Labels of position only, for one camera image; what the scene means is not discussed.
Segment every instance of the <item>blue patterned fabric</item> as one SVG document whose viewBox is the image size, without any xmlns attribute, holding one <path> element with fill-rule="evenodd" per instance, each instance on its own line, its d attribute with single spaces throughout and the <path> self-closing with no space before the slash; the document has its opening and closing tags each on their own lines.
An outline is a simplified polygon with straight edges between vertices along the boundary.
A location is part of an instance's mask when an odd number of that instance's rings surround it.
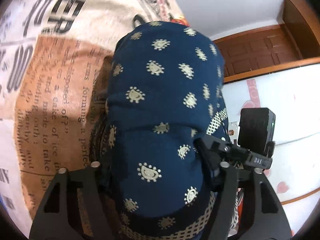
<svg viewBox="0 0 320 240">
<path fill-rule="evenodd" d="M 116 46 L 108 87 L 113 198 L 133 239 L 199 236 L 215 195 L 194 139 L 229 140 L 221 95 L 224 60 L 197 31 L 150 22 Z"/>
</svg>

